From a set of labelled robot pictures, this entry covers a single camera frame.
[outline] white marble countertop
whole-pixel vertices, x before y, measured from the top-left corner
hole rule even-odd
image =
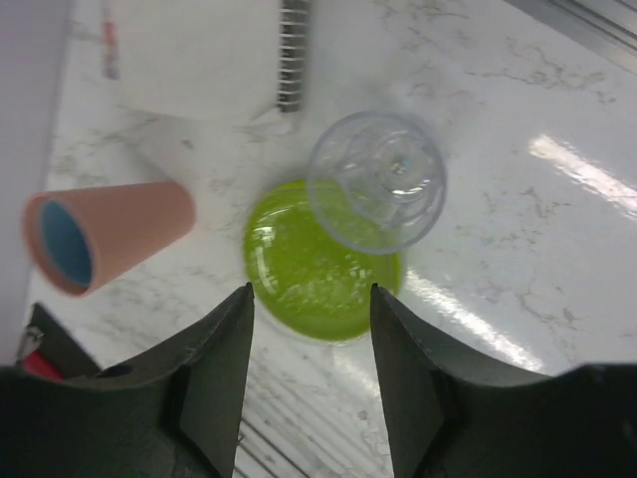
[[[165,174],[198,214],[191,234],[85,299],[34,276],[32,301],[103,364],[166,339],[245,282],[250,205],[303,175],[332,122],[369,109],[425,119],[449,168],[443,215],[408,252],[405,304],[545,373],[637,359],[636,77],[502,0],[322,0],[300,130],[268,136],[119,106],[102,78],[100,20],[98,0],[78,2],[48,187]],[[320,344],[266,316],[258,305],[246,419],[309,476],[391,476],[369,337]],[[246,474],[261,476],[253,453],[278,476],[301,476],[244,432]]]

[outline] upside-down cup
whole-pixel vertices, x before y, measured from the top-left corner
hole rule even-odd
[[[38,269],[81,297],[190,231],[195,211],[183,187],[166,181],[41,192],[22,221]]]

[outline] notebook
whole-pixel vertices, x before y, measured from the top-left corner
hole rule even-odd
[[[310,0],[106,0],[125,106],[245,125],[301,108]]]

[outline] clear plastic cup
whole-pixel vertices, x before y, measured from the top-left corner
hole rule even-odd
[[[310,158],[308,193],[319,223],[372,254],[422,239],[442,212],[446,171],[436,144],[400,115],[362,112],[337,121]]]

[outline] green plate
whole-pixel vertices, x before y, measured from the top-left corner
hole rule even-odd
[[[332,213],[352,220],[336,190]],[[356,234],[381,235],[366,219],[357,217],[352,227]],[[367,254],[332,239],[312,213],[305,181],[283,184],[260,199],[248,219],[243,253],[257,297],[278,320],[315,339],[343,341],[364,333],[371,285],[394,294],[399,288],[399,255]]]

